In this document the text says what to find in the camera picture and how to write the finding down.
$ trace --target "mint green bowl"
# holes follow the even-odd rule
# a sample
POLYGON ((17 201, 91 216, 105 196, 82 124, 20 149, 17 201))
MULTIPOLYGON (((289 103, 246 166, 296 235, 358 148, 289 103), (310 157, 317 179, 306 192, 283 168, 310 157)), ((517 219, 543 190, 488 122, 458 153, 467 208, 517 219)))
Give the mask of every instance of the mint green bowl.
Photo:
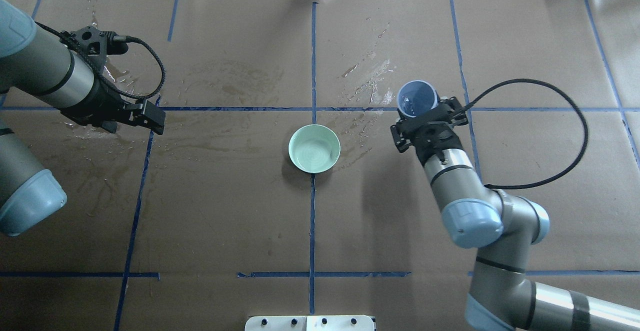
POLYGON ((340 157, 340 140, 322 124, 299 128, 288 142, 288 157, 298 169, 319 174, 333 167, 340 157))

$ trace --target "white bracket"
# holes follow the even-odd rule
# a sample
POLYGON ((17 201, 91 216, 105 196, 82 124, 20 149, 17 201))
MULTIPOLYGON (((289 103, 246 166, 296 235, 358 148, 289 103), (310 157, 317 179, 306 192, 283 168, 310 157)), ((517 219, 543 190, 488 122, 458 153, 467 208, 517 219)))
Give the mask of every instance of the white bracket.
POLYGON ((367 315, 254 316, 244 331, 376 331, 376 322, 367 315))

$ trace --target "black wire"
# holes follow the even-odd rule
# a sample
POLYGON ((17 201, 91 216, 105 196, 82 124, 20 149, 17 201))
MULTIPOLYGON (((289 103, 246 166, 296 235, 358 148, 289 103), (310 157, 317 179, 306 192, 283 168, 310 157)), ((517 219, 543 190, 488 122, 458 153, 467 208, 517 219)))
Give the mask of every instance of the black wire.
POLYGON ((112 83, 110 83, 109 80, 107 80, 105 78, 105 76, 103 76, 103 71, 102 69, 98 69, 96 67, 96 65, 94 65, 93 62, 91 62, 91 60, 89 60, 89 56, 84 53, 84 51, 82 51, 82 49, 80 49, 80 45, 78 44, 78 41, 76 41, 75 39, 72 39, 70 37, 67 37, 66 35, 54 30, 53 28, 47 26, 47 25, 43 25, 42 23, 36 21, 36 24, 38 26, 40 26, 43 30, 48 31, 50 33, 52 33, 53 35, 56 35, 60 40, 62 40, 62 42, 69 47, 69 49, 75 51, 75 53, 80 57, 80 59, 82 59, 87 66, 90 67, 90 69, 93 71, 93 74, 98 78, 98 80, 100 80, 106 87, 108 87, 110 90, 117 92, 118 94, 124 96, 124 97, 129 97, 131 99, 134 100, 146 100, 149 99, 155 95, 158 94, 158 92, 160 92, 160 89, 162 89, 162 86, 165 84, 165 78, 167 76, 167 72, 165 71, 165 65, 163 65, 162 61, 160 60, 160 57, 158 56, 158 54, 153 50, 153 48, 151 48, 151 46, 149 46, 149 44, 147 44, 146 42, 142 41, 141 39, 137 38, 137 37, 131 37, 131 36, 126 36, 126 42, 133 42, 134 44, 140 44, 142 46, 144 46, 144 48, 146 48, 149 53, 151 53, 151 56, 153 56, 153 58, 155 59, 155 61, 158 63, 158 66, 160 66, 160 73, 162 74, 162 76, 160 77, 160 83, 158 83, 158 86, 155 88, 155 90, 153 90, 153 92, 143 95, 143 96, 139 96, 137 94, 132 94, 129 92, 125 92, 120 90, 118 87, 114 86, 112 83))
POLYGON ((578 153, 578 156, 576 156, 575 160, 573 160, 573 162, 569 165, 569 167, 563 169, 562 171, 558 172, 554 176, 546 178, 546 179, 544 179, 542 181, 537 181, 537 182, 533 182, 533 183, 526 183, 524 185, 493 185, 491 183, 488 183, 487 185, 484 185, 484 187, 489 188, 489 189, 522 190, 522 189, 530 189, 530 188, 535 188, 535 187, 538 187, 538 186, 546 185, 546 184, 551 183, 551 182, 553 182, 555 180, 558 180, 559 178, 562 178, 562 176, 565 176, 566 174, 569 173, 569 171, 573 170, 574 167, 576 167, 576 165, 578 165, 580 160, 582 160, 583 156, 585 155, 585 151, 587 150, 587 143, 588 143, 588 140, 589 140, 589 127, 587 126, 587 120, 585 119, 585 115, 583 115, 583 112, 580 110, 578 105, 576 105, 576 103, 571 99, 571 97, 569 97, 569 95, 567 95, 562 90, 560 90, 558 87, 555 87, 554 85, 552 85, 551 83, 548 83, 548 82, 544 82, 544 81, 540 81, 540 80, 534 80, 532 78, 514 78, 513 80, 506 80, 506 81, 500 82, 500 83, 498 83, 496 85, 493 85, 492 87, 489 87, 485 92, 482 92, 482 94, 480 94, 480 96, 476 97, 475 100, 467 103, 466 106, 462 107, 460 109, 460 111, 457 112, 455 115, 461 115, 461 114, 466 113, 470 108, 474 107, 474 105, 476 105, 476 103, 478 101, 480 101, 480 99, 482 99, 483 97, 487 96, 490 92, 494 91, 495 89, 503 87, 505 85, 519 84, 519 83, 534 84, 534 85, 540 85, 542 87, 550 88, 551 90, 553 90, 556 93, 560 94, 560 96, 562 96, 562 98, 564 100, 566 100, 567 103, 569 103, 569 105, 571 105, 571 108, 573 108, 575 113, 580 118, 580 122, 582 122, 582 128, 583 128, 583 132, 584 132, 584 137, 583 137, 583 140, 582 140, 582 147, 580 147, 580 152, 578 153))

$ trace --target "cup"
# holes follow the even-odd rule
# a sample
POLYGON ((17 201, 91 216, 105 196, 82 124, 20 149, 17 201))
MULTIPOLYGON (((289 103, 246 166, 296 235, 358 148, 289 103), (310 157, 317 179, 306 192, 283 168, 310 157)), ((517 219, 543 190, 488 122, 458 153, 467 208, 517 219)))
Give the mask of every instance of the cup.
POLYGON ((288 142, 288 157, 298 169, 319 174, 333 167, 340 157, 340 140, 322 124, 299 128, 288 142))
POLYGON ((438 106, 439 96, 436 89, 423 80, 414 80, 400 87, 396 98, 398 110, 405 117, 420 116, 438 106))

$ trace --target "blue cup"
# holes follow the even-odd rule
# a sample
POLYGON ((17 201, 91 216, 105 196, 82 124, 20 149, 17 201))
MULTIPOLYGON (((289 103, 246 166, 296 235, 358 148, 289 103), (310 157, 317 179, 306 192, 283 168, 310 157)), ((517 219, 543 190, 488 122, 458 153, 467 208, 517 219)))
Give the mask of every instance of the blue cup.
POLYGON ((404 116, 416 117, 438 106, 439 96, 429 82, 414 80, 400 87, 396 100, 404 116))

